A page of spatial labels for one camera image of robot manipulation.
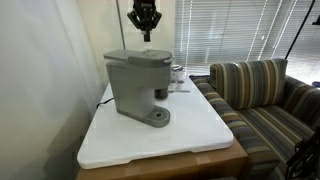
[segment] window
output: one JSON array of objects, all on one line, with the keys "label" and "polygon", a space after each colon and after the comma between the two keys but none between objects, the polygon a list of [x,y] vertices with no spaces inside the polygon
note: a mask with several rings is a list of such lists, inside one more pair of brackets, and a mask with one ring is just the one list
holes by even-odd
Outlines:
[{"label": "window", "polygon": [[[188,74],[208,74],[214,62],[284,58],[310,4],[310,0],[176,0],[175,63],[185,66]],[[320,29],[311,25],[319,7],[315,3],[288,58],[290,75],[295,75],[292,71],[301,60],[310,66],[308,72],[320,71],[315,69],[320,58],[314,59],[320,57],[316,50]],[[306,40],[312,40],[310,48]]]}]

